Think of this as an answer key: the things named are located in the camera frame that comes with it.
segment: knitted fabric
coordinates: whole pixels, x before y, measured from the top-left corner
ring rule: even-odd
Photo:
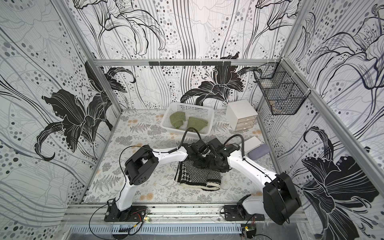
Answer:
[[[170,123],[176,129],[179,129],[185,121],[185,112],[175,112],[169,117]]]
[[[195,117],[189,117],[188,119],[187,128],[193,127],[200,132],[206,126],[208,126],[208,122],[204,119],[195,118]]]

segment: basket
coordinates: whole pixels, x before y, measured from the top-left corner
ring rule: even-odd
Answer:
[[[253,75],[272,115],[295,115],[307,97],[280,64],[272,74]]]
[[[179,112],[179,111],[185,112],[185,121],[184,121],[184,124],[180,127],[180,129],[175,129],[170,123],[169,117],[173,113]],[[185,130],[187,129],[187,123],[188,123],[189,117],[201,118],[208,121],[208,125],[205,128],[203,128],[201,131],[199,131],[200,136],[203,138],[208,136],[211,132],[212,124],[214,121],[214,115],[215,115],[215,111],[212,108],[198,106],[198,105],[191,105],[186,103],[171,103],[164,114],[164,117],[163,117],[163,120],[161,121],[160,126],[170,133],[183,135]],[[187,132],[186,136],[198,138],[198,135],[195,132]]]

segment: white plastic basket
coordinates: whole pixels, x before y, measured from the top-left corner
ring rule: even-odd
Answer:
[[[176,129],[176,128],[173,128],[172,124],[170,123],[169,117],[173,113],[179,112],[179,111],[185,112],[185,121],[184,121],[184,124],[180,127],[180,129]],[[192,116],[192,117],[201,118],[208,122],[208,125],[205,128],[203,128],[201,131],[199,131],[200,136],[203,138],[205,136],[208,136],[209,133],[211,132],[212,124],[214,122],[214,115],[215,115],[215,112],[212,108],[198,106],[198,105],[191,105],[186,103],[171,103],[164,114],[164,117],[163,117],[163,120],[161,121],[160,126],[166,129],[168,132],[183,135],[185,130],[187,129],[189,117]],[[198,138],[198,135],[195,132],[187,132],[186,136]]]

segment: zip tie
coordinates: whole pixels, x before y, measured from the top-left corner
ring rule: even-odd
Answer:
[[[308,95],[306,96],[306,97],[308,97],[309,94],[311,94],[312,90],[316,92],[316,89],[308,88],[307,91],[304,93],[304,96],[305,96],[305,94],[307,94],[308,91],[310,91],[310,93],[308,93]]]
[[[292,75],[291,75],[291,78],[293,77],[293,75],[297,75],[297,73],[300,73],[300,72],[297,72],[297,71],[293,71]]]

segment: black and white knit garment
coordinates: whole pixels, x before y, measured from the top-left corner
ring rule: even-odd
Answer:
[[[220,172],[200,169],[193,166],[193,161],[182,161],[177,168],[175,181],[180,185],[201,188],[205,191],[216,191],[221,187]]]

